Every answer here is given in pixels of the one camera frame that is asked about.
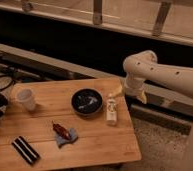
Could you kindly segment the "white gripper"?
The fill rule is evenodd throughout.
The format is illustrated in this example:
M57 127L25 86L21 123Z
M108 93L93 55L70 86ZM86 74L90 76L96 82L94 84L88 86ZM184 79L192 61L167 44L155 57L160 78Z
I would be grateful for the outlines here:
M115 98L121 96L123 93L130 96L136 96L143 104L147 103L147 97L144 92L144 79L139 77L126 77L124 81L124 90L122 86L116 88L110 97Z

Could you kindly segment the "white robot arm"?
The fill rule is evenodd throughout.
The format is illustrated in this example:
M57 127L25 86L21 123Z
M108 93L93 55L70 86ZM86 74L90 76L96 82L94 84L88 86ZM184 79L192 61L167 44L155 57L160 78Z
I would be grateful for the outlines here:
M159 64L157 55L151 50L126 57L123 68L126 78L123 84L111 93L112 97L127 94L146 103L144 82L150 80L193 99L193 68ZM193 125L180 171L193 171Z

